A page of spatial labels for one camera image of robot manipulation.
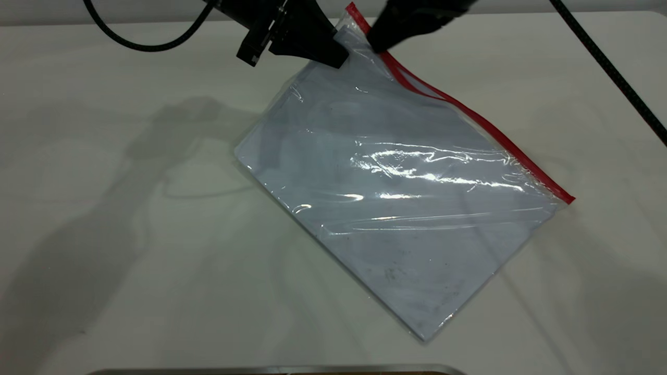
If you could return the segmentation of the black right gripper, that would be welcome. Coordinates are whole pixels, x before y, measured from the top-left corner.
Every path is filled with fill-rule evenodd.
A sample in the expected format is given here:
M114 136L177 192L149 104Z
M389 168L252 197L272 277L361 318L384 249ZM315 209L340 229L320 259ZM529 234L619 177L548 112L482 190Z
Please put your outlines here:
M367 33L375 53L384 53L414 36L442 29L469 12L477 1L388 1Z

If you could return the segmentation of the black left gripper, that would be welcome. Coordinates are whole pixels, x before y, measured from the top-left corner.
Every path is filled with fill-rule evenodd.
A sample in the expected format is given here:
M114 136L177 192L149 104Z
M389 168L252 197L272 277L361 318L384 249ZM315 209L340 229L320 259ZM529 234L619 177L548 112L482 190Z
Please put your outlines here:
M248 29L236 57L255 67L262 52L293 56L339 69L349 57L338 29L317 1L214 1L214 9Z

